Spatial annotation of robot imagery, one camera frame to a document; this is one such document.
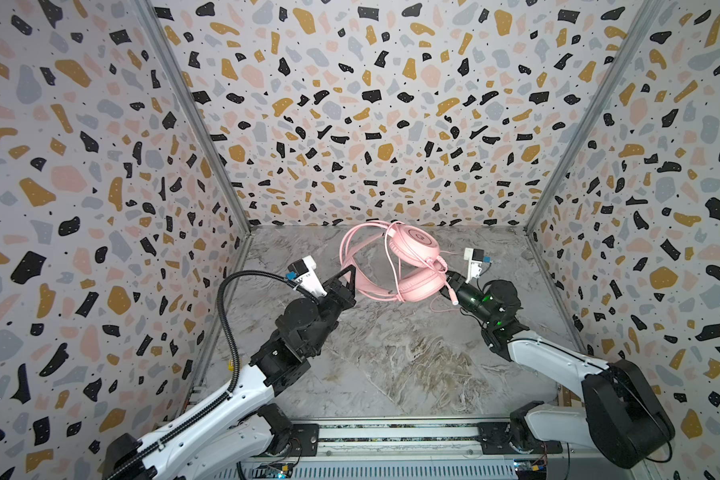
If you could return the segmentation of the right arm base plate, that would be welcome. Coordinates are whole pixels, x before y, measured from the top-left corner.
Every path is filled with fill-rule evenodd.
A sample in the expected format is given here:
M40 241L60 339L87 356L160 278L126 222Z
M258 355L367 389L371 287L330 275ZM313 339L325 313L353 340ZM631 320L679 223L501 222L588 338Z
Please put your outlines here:
M476 440L483 455L542 455L564 452L560 442L539 440L526 426L509 421L478 423Z

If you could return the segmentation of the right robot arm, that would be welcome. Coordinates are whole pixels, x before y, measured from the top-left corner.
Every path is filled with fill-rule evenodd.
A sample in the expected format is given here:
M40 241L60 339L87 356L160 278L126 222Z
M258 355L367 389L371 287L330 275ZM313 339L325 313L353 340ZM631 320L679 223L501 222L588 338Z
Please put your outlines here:
M597 450L613 465L630 469L670 449L675 428L642 370L626 359L606 361L558 345L520 322L514 284L492 280L479 288L456 272L446 274L443 295L473 317L489 350L568 389L582 404L533 401L510 415L510 443L533 452L552 441Z

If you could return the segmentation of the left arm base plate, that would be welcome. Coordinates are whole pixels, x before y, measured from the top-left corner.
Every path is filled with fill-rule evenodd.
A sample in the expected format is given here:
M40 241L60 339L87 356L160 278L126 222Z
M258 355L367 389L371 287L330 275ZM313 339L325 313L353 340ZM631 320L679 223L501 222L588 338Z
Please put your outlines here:
M320 426L317 423L296 423L276 429L266 452L276 457L315 457L318 451Z

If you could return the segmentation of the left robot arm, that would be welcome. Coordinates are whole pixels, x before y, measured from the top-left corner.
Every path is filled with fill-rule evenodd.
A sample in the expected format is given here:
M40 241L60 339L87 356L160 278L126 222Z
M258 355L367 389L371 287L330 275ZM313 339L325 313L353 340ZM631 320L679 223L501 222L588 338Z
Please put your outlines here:
M247 364L231 351L232 378L183 415L135 438L123 434L106 450L105 479L209 479L251 457L281 461L304 451L292 421L275 404L320 355L340 315L356 304L357 270L349 265L316 292L284 277L300 293Z

